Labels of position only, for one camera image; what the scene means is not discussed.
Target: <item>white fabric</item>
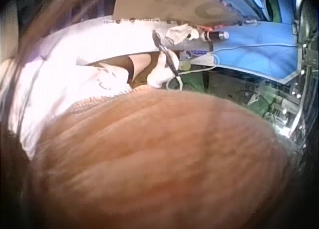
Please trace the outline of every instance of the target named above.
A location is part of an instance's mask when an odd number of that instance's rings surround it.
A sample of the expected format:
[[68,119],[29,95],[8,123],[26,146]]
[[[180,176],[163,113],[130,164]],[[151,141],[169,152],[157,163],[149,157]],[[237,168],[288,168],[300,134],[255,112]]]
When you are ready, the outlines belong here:
[[171,44],[177,45],[183,42],[190,34],[192,36],[191,39],[199,38],[199,33],[196,29],[188,24],[184,24],[170,28],[166,33],[166,39],[169,40]]
[[[168,50],[176,69],[179,66],[179,59],[174,52]],[[166,65],[166,55],[161,52],[158,63],[147,77],[147,83],[154,88],[161,88],[162,84],[175,77],[173,71]]]
[[19,111],[25,101],[32,78],[39,70],[25,110],[21,128],[21,143],[30,159],[44,126],[55,117],[62,115],[73,103],[89,97],[113,97],[131,90],[127,84],[128,72],[120,67],[70,66],[61,61],[28,63],[22,71],[17,85],[9,120],[9,129],[17,132]]

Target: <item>wire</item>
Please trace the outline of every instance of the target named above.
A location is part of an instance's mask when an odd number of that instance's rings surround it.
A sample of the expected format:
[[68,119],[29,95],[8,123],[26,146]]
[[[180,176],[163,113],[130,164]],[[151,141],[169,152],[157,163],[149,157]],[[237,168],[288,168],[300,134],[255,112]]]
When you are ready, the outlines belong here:
[[[210,71],[214,68],[216,68],[219,64],[220,64],[220,59],[217,55],[215,55],[216,52],[220,52],[220,51],[229,51],[229,50],[235,50],[235,49],[238,49],[238,48],[244,48],[244,47],[260,47],[260,46],[284,46],[284,47],[298,47],[297,44],[285,44],[285,43],[266,43],[266,44],[251,44],[251,45],[243,45],[243,46],[235,46],[235,47],[229,47],[229,48],[222,48],[222,49],[219,49],[219,50],[215,50],[215,51],[211,51],[211,52],[208,52],[207,54],[210,54],[211,56],[214,57],[214,64],[215,66],[213,67],[209,67],[209,68],[205,68],[205,69],[200,69],[200,70],[193,70],[193,71],[185,71],[185,72],[181,72],[179,73],[179,75],[186,75],[186,74],[190,74],[190,73],[196,73],[196,72],[202,72],[202,71]],[[203,56],[203,55],[197,55],[197,54],[194,54],[191,52],[192,55],[194,56]],[[177,76],[176,77],[178,82],[179,82],[179,90],[182,90],[183,89],[183,82],[181,80],[181,77],[180,76]],[[170,79],[169,81],[167,81],[166,83],[166,87],[168,89],[169,88],[169,84],[171,83],[172,79]]]
[[[209,68],[205,68],[205,69],[199,69],[199,70],[193,70],[193,71],[185,71],[185,72],[180,72],[180,73],[179,73],[179,76],[177,76],[176,78],[177,78],[177,80],[178,80],[178,82],[179,82],[179,90],[180,90],[180,91],[183,90],[183,81],[181,80],[181,77],[180,77],[181,75],[186,75],[186,74],[196,73],[196,72],[202,72],[202,71],[210,71],[210,70],[216,68],[216,67],[219,65],[219,63],[220,63],[219,57],[216,56],[216,55],[214,55],[214,54],[211,54],[211,55],[214,57],[214,64],[215,64],[215,66],[209,67]],[[170,88],[169,88],[169,85],[170,85],[170,83],[171,83],[172,80],[173,80],[173,79],[170,79],[169,81],[167,81],[167,83],[166,83],[167,89],[170,89]]]
[[229,47],[229,48],[222,48],[216,51],[213,51],[212,53],[220,52],[220,51],[229,51],[229,50],[235,50],[238,48],[244,48],[244,47],[260,47],[260,46],[285,46],[285,47],[298,47],[297,44],[285,44],[285,43],[267,43],[267,44],[251,44],[251,45],[243,45],[243,46],[235,46],[235,47]]

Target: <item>metal rod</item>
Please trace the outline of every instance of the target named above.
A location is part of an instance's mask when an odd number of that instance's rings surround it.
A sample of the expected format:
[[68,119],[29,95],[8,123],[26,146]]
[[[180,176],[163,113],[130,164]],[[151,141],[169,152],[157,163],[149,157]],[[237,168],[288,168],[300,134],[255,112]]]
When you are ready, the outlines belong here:
[[301,118],[301,114],[303,113],[303,107],[304,107],[304,102],[305,102],[305,98],[306,98],[308,82],[309,82],[309,78],[310,78],[310,72],[311,72],[311,67],[307,67],[306,79],[305,79],[305,84],[304,84],[304,88],[303,88],[303,93],[302,93],[300,103],[299,103],[299,109],[298,109],[297,115],[296,115],[296,117],[295,117],[295,119],[290,127],[289,136],[291,136],[293,134],[293,132],[295,131],[297,124],[299,123],[299,120]]

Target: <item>cylindrical sensor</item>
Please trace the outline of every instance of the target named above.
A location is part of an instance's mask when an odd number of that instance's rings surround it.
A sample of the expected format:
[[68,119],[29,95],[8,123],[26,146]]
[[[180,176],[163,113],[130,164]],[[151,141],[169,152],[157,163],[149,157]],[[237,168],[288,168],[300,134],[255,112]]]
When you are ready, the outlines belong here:
[[205,31],[202,33],[201,38],[204,41],[227,40],[229,33],[227,31]]

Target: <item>blue board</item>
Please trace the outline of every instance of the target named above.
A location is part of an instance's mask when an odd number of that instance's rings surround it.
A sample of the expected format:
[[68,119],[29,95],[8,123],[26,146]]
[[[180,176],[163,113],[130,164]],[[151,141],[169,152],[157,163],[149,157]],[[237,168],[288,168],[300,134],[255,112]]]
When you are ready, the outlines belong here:
[[261,22],[259,26],[244,25],[220,29],[230,38],[214,44],[220,65],[286,83],[300,71],[301,49],[285,46],[245,47],[227,51],[225,48],[251,44],[283,43],[294,45],[297,37],[288,24]]

